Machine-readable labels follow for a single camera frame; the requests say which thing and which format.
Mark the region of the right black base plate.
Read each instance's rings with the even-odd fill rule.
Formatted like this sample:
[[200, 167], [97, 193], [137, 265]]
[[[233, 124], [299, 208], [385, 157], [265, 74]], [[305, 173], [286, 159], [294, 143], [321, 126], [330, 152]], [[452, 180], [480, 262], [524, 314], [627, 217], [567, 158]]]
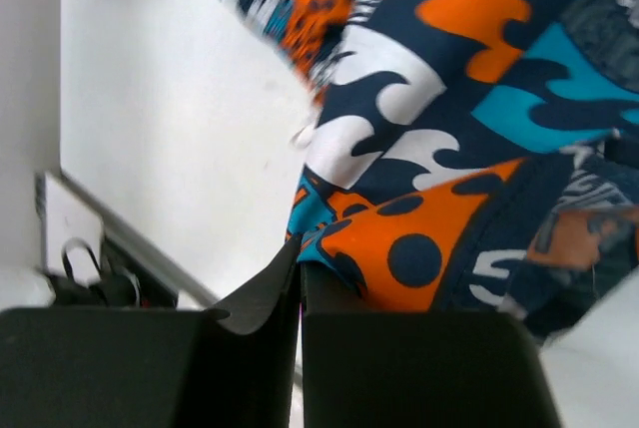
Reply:
[[[74, 272], [69, 252], [79, 248], [85, 251], [98, 278], [80, 282]], [[53, 305], [100, 306], [110, 308], [168, 308], [176, 309], [178, 295], [148, 274], [139, 263], [127, 258], [121, 250], [115, 258], [98, 258], [82, 239], [69, 239], [61, 248], [63, 273], [40, 269], [54, 294]]]

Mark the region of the aluminium front rail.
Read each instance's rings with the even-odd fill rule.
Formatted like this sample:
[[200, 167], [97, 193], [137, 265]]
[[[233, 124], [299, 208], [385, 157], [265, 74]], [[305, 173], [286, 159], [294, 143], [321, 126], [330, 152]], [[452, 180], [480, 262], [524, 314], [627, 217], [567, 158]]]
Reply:
[[101, 218], [104, 227], [102, 248], [106, 251], [102, 258], [109, 266], [126, 268], [137, 276], [144, 306], [176, 307], [180, 293], [188, 295], [197, 306], [204, 308], [219, 301], [193, 276], [64, 172], [61, 180]]

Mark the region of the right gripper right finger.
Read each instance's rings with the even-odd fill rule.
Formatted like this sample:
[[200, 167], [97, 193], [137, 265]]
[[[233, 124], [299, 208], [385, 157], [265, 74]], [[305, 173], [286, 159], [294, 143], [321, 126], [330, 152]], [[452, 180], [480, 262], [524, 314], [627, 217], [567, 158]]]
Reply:
[[536, 347], [500, 313], [386, 312], [303, 274], [308, 427], [558, 427]]

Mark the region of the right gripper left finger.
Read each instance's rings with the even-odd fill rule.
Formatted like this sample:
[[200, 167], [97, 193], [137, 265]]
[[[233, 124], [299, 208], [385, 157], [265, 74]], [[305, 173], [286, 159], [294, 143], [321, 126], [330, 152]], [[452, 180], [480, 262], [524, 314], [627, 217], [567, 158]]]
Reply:
[[300, 310], [290, 238], [205, 310], [14, 308], [1, 315], [5, 427], [285, 427]]

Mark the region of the colourful patterned shorts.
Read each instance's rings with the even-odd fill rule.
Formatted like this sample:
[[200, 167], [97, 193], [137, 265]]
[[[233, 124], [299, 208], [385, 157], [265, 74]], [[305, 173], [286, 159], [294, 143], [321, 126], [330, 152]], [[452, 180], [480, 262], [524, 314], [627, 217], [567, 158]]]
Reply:
[[638, 0], [224, 1], [319, 105], [300, 263], [537, 339], [636, 268]]

